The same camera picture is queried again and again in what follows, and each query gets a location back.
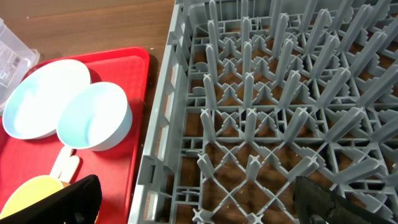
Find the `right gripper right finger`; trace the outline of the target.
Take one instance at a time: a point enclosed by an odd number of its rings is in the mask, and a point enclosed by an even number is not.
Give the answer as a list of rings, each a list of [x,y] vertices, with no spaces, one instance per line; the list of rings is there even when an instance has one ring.
[[[293,201],[300,223],[397,223],[397,194],[382,183],[349,184],[338,193],[297,176]]]

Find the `light blue bowl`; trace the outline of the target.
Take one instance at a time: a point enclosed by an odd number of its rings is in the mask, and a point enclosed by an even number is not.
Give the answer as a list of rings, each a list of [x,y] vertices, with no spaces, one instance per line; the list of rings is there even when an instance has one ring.
[[[132,121],[124,90],[115,83],[98,82],[67,104],[57,124],[57,136],[73,149],[106,151],[127,136]]]

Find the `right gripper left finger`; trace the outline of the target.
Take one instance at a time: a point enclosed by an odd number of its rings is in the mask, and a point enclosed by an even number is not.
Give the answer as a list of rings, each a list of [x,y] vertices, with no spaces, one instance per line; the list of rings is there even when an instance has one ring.
[[[1,219],[1,223],[95,223],[102,198],[100,180],[91,174]]]

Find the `yellow cup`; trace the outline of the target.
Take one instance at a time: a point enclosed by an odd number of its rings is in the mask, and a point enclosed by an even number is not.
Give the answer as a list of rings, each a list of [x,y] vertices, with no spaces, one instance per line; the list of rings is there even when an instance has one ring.
[[[1,219],[35,204],[69,185],[69,183],[62,182],[50,175],[31,178],[18,187],[8,198],[1,211]]]

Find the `white plastic spoon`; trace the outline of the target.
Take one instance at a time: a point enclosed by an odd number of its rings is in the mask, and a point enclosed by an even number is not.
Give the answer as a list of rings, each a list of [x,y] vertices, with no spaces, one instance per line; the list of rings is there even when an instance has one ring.
[[[62,171],[60,174],[60,181],[65,183],[70,183],[75,172],[80,164],[80,158],[76,155],[69,157],[64,163],[62,167]]]

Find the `white plastic fork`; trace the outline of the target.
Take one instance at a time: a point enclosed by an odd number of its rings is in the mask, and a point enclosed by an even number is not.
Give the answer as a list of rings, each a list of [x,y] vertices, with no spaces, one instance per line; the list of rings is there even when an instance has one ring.
[[[63,146],[54,162],[50,176],[59,178],[63,172],[69,170],[68,160],[73,154],[73,149],[68,146]]]

